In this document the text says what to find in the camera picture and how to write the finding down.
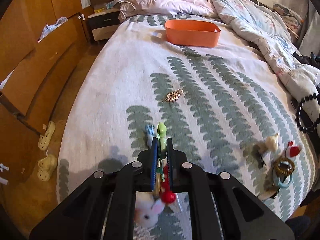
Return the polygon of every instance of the brown hair tie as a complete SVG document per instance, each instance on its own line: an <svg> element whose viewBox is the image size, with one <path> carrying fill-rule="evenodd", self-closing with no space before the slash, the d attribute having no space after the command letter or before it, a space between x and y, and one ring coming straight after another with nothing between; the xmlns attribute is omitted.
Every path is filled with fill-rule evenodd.
<svg viewBox="0 0 320 240"><path fill-rule="evenodd" d="M280 164L281 163L286 163L288 164L290 167L289 168L280 168ZM290 176L294 169L295 169L295 165L293 163L292 160L289 160L288 158L284 158L284 157L279 157L278 159L275 160L275 162L273 163L274 169L276 171L276 174L278 177L280 176Z"/></svg>

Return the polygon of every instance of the red pompom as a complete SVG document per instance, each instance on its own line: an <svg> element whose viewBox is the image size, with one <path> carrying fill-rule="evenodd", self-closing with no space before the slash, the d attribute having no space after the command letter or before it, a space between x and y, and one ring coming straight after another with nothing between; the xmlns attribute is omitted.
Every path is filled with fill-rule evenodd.
<svg viewBox="0 0 320 240"><path fill-rule="evenodd" d="M168 179L165 179L164 182L161 182L161 188L164 188L165 191L170 190Z"/></svg>
<svg viewBox="0 0 320 240"><path fill-rule="evenodd" d="M168 165L163 167L163 173L168 174Z"/></svg>
<svg viewBox="0 0 320 240"><path fill-rule="evenodd" d="M177 196L172 191L165 191L161 194L161 200L163 203L171 204L176 200Z"/></svg>

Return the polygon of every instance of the beaded bracelet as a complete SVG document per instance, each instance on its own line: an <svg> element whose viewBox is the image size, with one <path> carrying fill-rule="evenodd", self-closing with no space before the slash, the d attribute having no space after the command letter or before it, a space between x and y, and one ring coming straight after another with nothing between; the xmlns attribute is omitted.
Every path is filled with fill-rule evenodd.
<svg viewBox="0 0 320 240"><path fill-rule="evenodd" d="M319 114L319 117L317 118L317 120L315 122L313 122L313 124L310 127L302 127L301 123L300 123L300 119L299 119L303 104L306 101L309 101L309 100L311 101L311 100L317 99L317 98L318 98L318 100L320 100L320 94L316 95L316 93L314 93L313 95L306 96L303 99L301 99L301 102L298 104L295 121L297 122L297 127L299 128L299 130L303 133L313 132L317 128L318 124L320 124L320 114Z"/></svg>

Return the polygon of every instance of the nightstand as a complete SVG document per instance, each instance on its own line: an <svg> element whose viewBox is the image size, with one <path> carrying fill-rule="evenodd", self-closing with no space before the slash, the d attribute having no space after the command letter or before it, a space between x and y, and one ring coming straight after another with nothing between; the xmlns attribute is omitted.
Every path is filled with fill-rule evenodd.
<svg viewBox="0 0 320 240"><path fill-rule="evenodd" d="M109 39L120 25L119 9L105 9L88 16L89 26L95 41Z"/></svg>

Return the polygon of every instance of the red plush toy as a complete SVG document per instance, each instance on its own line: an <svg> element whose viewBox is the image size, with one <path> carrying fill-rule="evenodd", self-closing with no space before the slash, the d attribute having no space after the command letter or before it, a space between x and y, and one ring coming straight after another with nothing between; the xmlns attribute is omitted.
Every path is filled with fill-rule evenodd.
<svg viewBox="0 0 320 240"><path fill-rule="evenodd" d="M169 187L168 165L164 166L163 173L164 173L164 182L161 182L160 198L163 203L171 204L176 200L177 196L175 193L173 193L170 190L170 187Z"/></svg>
<svg viewBox="0 0 320 240"><path fill-rule="evenodd" d="M293 141L288 143L288 147L285 150L285 156L287 158L293 158L297 156L302 151L302 145L298 144L297 146L293 146Z"/></svg>

